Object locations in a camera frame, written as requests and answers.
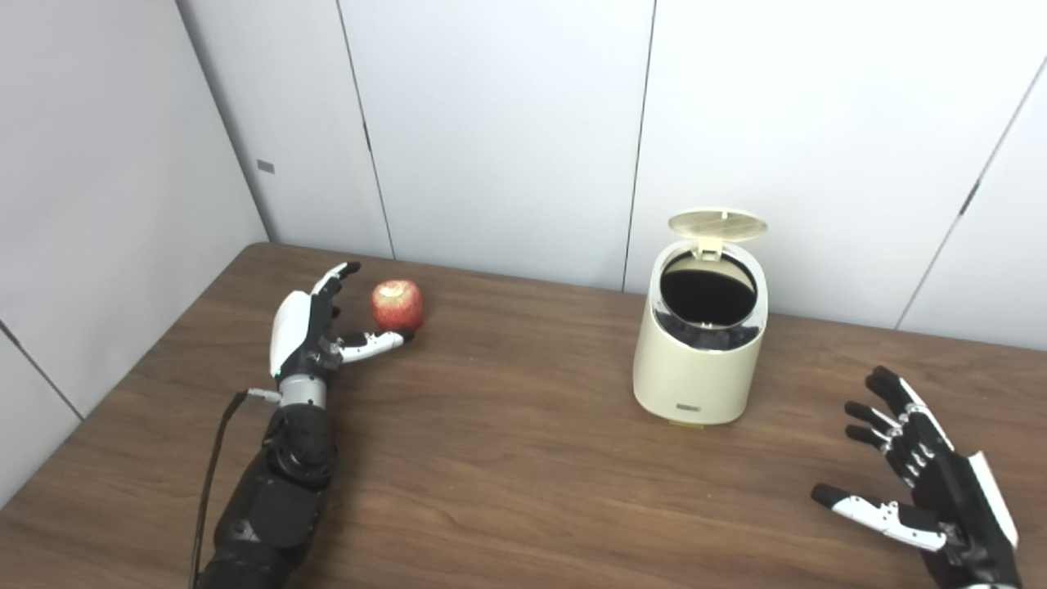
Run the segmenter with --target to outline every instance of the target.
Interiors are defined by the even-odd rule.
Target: trash can lid
[[[719,259],[725,241],[738,242],[759,236],[767,224],[759,217],[735,208],[691,208],[673,214],[669,228],[698,241],[699,255]]]

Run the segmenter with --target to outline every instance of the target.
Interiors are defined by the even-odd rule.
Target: trash can
[[[767,323],[763,269],[735,243],[767,225],[741,210],[695,208],[672,217],[669,227],[685,239],[654,262],[633,393],[673,423],[733,422],[745,410]]]

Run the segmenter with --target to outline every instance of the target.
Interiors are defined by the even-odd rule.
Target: white wall panel
[[[86,413],[265,233],[174,2],[4,2],[0,75],[0,318]]]
[[[80,420],[40,377],[22,353],[0,334],[0,373],[4,377],[3,411],[0,412],[0,507]]]
[[[273,239],[392,256],[336,0],[179,4]]]
[[[620,288],[651,2],[341,4],[397,256]]]
[[[901,330],[1047,350],[1047,78],[1015,119]]]
[[[891,326],[1047,53],[1032,2],[658,3],[626,289],[703,205],[775,311]]]

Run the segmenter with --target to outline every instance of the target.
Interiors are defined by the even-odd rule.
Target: wooden table
[[[346,257],[247,248],[0,512],[0,586],[184,586],[219,416],[270,386],[285,294]],[[843,436],[876,364],[961,451],[985,451],[1026,587],[1047,585],[1047,355],[775,316],[747,413],[695,430],[632,398],[642,298],[362,260],[337,329],[371,329],[369,292],[389,277],[421,286],[428,322],[332,385],[340,472],[294,587],[934,587],[915,550],[807,496],[825,481],[907,498]],[[249,401],[230,424],[208,537],[271,412]]]

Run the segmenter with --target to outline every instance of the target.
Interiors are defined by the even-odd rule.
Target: red apple
[[[387,279],[371,293],[371,315],[383,332],[422,327],[422,291],[409,279]]]

